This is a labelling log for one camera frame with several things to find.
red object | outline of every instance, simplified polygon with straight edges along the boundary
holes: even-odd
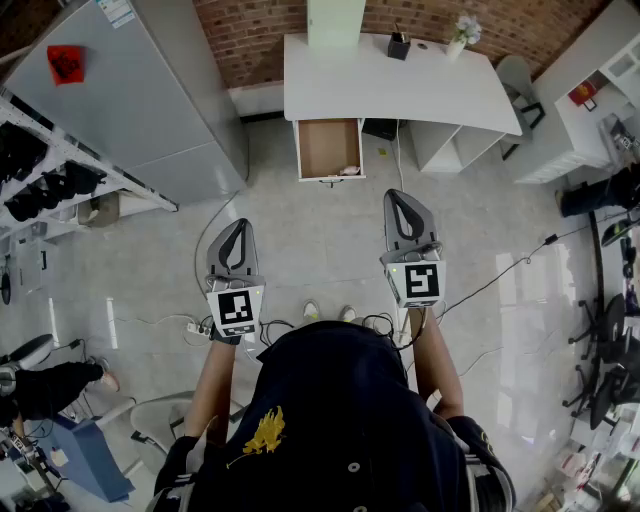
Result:
[[[84,82],[84,48],[82,46],[49,46],[47,59],[56,86]]]
[[[569,98],[578,106],[582,105],[585,101],[590,100],[596,95],[596,88],[591,82],[585,80],[578,87],[569,93]]]

desk drawer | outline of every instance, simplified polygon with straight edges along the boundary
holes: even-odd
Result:
[[[293,121],[300,181],[337,182],[364,178],[364,119]],[[356,176],[340,176],[345,167],[360,167]]]

power strip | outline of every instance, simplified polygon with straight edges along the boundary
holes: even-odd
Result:
[[[211,328],[203,326],[202,332],[200,332],[200,324],[196,324],[193,322],[189,322],[187,324],[187,331],[190,332],[191,334],[198,334],[206,338],[208,338],[209,334],[211,334]]]

black cable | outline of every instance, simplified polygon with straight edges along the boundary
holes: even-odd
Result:
[[[531,264],[531,257],[537,253],[540,249],[542,249],[544,246],[546,245],[551,245],[553,242],[555,242],[558,239],[558,237],[556,237],[554,240],[552,240],[551,242],[547,243],[547,240],[545,240],[545,242],[538,247],[535,251],[533,251],[531,254],[529,254],[529,256],[524,256],[522,258],[520,258],[519,260],[517,260],[515,263],[512,263],[511,265],[509,265],[505,270],[503,270],[502,272],[500,272],[496,277],[494,277],[491,281],[489,281],[487,284],[485,284],[484,286],[482,286],[481,288],[478,288],[475,292],[467,295],[464,299],[459,300],[458,302],[456,302],[453,306],[449,306],[447,309],[445,309],[442,314],[440,316],[438,316],[436,318],[436,320],[440,317],[443,317],[445,314],[447,314],[449,311],[451,311],[453,308],[458,307],[460,304],[462,304],[463,302],[469,300],[472,297],[475,297],[476,295],[478,295],[481,291],[486,290],[487,288],[489,288],[489,286],[491,286],[493,283],[495,283],[498,279],[500,279],[503,275],[505,275],[507,272],[509,272],[509,270],[511,270],[512,268],[514,268],[516,265],[519,265],[520,263],[522,263],[523,261],[527,262],[527,265]]]
[[[207,298],[207,294],[205,293],[204,288],[200,284],[200,278],[198,277],[198,247],[200,247],[200,242],[202,242],[202,239],[204,238],[205,233],[209,229],[209,226],[211,226],[211,224],[213,224],[213,221],[216,220],[218,215],[222,213],[222,210],[224,210],[227,207],[227,205],[235,199],[235,197],[238,195],[238,192],[235,192],[231,196],[231,198],[228,199],[227,202],[224,203],[222,207],[215,213],[215,215],[211,217],[211,220],[207,222],[207,225],[204,227],[204,229],[202,230],[202,233],[200,233],[200,236],[198,237],[198,241],[196,242],[196,248],[193,251],[193,275],[196,278],[196,283],[198,283],[198,288],[200,288],[200,293],[202,293],[202,296],[205,299]]]

flower vase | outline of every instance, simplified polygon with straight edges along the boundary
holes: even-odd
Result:
[[[458,58],[458,55],[462,53],[462,50],[464,50],[465,44],[466,41],[452,39],[449,46],[447,46],[447,58],[451,62],[454,62]]]

